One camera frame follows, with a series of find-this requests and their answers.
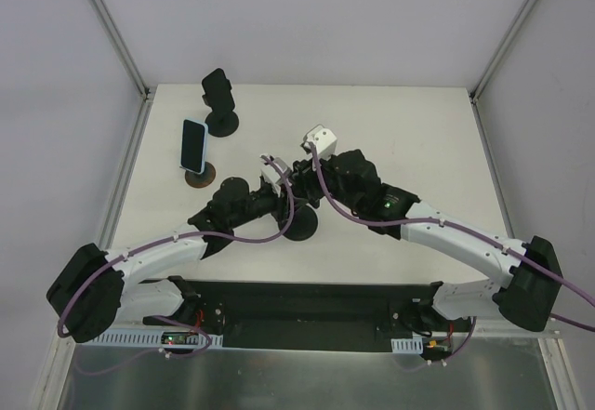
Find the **blue case phone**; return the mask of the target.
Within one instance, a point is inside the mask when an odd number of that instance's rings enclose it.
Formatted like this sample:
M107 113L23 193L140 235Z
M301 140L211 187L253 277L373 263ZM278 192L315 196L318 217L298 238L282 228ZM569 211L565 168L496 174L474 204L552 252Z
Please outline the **blue case phone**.
M182 123L180 166L194 174L205 170L205 147L208 127L205 123L185 119Z

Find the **black round base stand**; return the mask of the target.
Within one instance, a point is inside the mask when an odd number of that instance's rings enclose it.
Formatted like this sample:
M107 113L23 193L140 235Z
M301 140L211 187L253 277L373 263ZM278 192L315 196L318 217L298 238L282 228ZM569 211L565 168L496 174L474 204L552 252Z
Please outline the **black round base stand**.
M293 242L303 242L310 239L318 229L318 217L308 205L295 210L293 219L283 237Z

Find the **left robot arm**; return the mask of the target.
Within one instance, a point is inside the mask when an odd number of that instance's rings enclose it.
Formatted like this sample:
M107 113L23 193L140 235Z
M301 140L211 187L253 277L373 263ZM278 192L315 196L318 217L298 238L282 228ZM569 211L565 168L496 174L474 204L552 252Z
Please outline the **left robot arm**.
M263 179L252 191L244 179L229 178L186 225L165 237L120 251L104 251L95 244L79 247L46 293L59 317L59 337L85 343L115 323L200 328L205 305L197 293L179 276L159 280L157 274L214 256L233 242L267 243L265 237L235 234L267 215L280 226L273 236L286 236L302 207L282 179Z

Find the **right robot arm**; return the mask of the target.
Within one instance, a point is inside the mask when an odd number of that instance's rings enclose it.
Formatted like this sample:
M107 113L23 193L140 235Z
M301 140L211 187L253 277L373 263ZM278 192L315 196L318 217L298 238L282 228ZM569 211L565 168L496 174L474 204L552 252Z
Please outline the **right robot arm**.
M293 192L316 206L324 198L370 231L423 245L484 275L465 284L434 284L431 300L418 307L429 330L466 317L500 315L531 332L545 329L562 278L550 241L498 236L463 224L417 195L385 183L359 150L292 164Z

